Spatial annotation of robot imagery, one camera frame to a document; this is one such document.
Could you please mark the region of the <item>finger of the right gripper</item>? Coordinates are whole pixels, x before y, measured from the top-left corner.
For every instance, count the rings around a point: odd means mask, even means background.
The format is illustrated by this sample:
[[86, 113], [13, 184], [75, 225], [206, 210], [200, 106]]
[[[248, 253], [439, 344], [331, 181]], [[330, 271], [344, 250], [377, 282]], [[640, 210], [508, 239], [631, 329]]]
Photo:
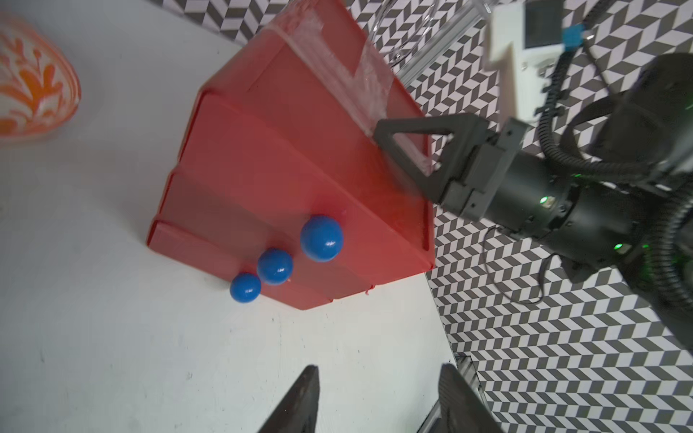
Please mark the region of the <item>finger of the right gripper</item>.
[[495, 138], [487, 120], [469, 113], [383, 119], [373, 135], [380, 149], [431, 203], [443, 201], [472, 150]]

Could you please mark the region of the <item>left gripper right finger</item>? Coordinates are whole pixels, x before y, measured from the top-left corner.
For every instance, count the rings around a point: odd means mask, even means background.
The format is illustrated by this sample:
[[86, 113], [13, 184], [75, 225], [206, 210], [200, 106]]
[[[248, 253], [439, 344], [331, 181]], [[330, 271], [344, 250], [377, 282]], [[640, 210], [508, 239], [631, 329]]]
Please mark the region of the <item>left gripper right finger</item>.
[[453, 364], [444, 364], [439, 379], [440, 421], [444, 433], [503, 433]]

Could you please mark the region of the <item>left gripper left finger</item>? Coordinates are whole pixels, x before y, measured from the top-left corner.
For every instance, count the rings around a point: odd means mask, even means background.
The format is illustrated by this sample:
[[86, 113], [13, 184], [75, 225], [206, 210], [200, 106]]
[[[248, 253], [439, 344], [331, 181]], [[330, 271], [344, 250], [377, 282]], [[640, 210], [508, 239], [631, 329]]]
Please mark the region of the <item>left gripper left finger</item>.
[[258, 432], [314, 433], [320, 394], [319, 368], [310, 364], [304, 368]]

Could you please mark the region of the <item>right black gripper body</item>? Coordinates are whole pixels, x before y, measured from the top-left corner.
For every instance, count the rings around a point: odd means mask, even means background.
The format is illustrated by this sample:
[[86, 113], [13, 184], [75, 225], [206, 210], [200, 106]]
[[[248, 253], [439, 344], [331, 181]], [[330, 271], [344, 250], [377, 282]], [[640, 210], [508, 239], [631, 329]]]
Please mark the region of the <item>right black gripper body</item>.
[[452, 140], [440, 155], [440, 206], [468, 221], [486, 218], [510, 236], [532, 238], [569, 269], [617, 264], [642, 237], [644, 204], [600, 183], [584, 182], [525, 153], [526, 124], [500, 133], [482, 118], [447, 118]]

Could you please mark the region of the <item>red drawer blue knob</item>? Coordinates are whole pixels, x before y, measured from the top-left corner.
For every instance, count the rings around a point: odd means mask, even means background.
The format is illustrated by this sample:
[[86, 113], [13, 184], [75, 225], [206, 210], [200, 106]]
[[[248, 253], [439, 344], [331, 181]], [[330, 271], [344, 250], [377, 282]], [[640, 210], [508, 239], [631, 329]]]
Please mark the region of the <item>red drawer blue knob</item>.
[[317, 263], [335, 259], [344, 246], [341, 226], [329, 216], [313, 216], [301, 229], [301, 250]]

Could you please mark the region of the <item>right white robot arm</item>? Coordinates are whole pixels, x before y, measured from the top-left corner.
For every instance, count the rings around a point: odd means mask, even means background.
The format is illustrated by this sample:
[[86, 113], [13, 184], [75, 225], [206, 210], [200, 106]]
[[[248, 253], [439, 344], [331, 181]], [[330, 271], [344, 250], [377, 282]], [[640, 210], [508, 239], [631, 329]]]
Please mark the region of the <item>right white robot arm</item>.
[[487, 219], [559, 257], [573, 283], [615, 267], [686, 349], [692, 347], [692, 57], [658, 56], [625, 92], [609, 92], [554, 133], [575, 57], [561, 54], [537, 127], [499, 132], [473, 114], [381, 120], [375, 143], [430, 202]]

